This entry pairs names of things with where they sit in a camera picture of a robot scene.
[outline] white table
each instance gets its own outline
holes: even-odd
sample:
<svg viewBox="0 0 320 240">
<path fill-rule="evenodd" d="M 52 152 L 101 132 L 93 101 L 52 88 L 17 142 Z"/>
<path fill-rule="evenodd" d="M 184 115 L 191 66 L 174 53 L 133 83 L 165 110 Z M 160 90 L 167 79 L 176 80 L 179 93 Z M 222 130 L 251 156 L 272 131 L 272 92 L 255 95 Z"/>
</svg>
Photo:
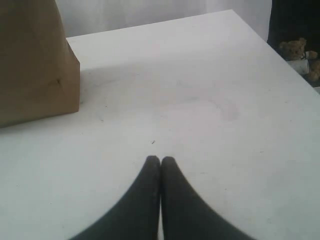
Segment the white table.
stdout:
<svg viewBox="0 0 320 240">
<path fill-rule="evenodd" d="M 233 11 L 68 39 L 79 113 L 0 130 L 0 239 L 66 240 L 173 156 L 259 240 L 320 236 L 320 96 Z"/>
</svg>

